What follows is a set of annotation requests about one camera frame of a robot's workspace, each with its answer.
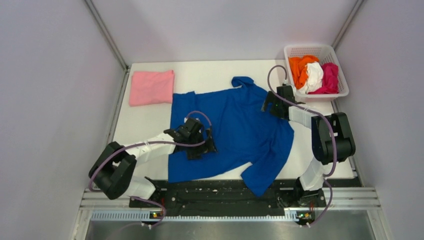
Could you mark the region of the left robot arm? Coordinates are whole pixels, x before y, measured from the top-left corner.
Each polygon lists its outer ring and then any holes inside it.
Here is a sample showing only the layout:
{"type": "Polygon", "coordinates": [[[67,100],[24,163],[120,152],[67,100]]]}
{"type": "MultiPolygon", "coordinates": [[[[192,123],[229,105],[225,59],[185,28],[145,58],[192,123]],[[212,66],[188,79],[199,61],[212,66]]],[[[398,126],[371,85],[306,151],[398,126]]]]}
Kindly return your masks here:
{"type": "Polygon", "coordinates": [[[177,128],[169,128],[145,141],[122,145],[113,141],[106,145],[89,170],[89,189],[102,192],[110,200],[138,197],[149,207],[160,202],[160,193],[145,176],[137,176],[136,168],[161,156],[184,152],[189,160],[200,160],[204,154],[218,150],[212,126],[187,117],[177,128]]]}

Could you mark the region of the blue t shirt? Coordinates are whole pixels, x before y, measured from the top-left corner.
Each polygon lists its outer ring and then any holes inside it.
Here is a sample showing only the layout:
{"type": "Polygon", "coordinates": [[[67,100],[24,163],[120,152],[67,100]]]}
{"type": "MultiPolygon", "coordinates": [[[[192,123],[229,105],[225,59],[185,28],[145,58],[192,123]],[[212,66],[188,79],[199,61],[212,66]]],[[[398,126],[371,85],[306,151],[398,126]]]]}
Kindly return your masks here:
{"type": "Polygon", "coordinates": [[[212,127],[217,152],[189,160],[186,153],[168,157],[168,181],[180,183],[214,177],[247,165],[241,178],[252,193],[261,197],[288,161],[294,130],[285,119],[262,111],[267,91],[248,76],[235,76],[226,90],[175,93],[170,127],[186,116],[212,127]]]}

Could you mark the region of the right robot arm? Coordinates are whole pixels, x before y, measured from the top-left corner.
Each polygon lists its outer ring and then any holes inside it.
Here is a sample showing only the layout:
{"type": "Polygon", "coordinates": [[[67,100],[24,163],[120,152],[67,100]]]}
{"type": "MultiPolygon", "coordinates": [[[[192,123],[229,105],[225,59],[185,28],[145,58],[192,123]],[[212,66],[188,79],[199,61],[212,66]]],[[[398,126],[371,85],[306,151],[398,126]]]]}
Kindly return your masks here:
{"type": "Polygon", "coordinates": [[[305,172],[296,179],[292,196],[297,205],[307,206],[335,172],[336,164],[356,152],[348,117],[343,112],[323,115],[308,108],[295,100],[292,87],[286,84],[267,93],[261,110],[311,131],[313,158],[305,172]]]}

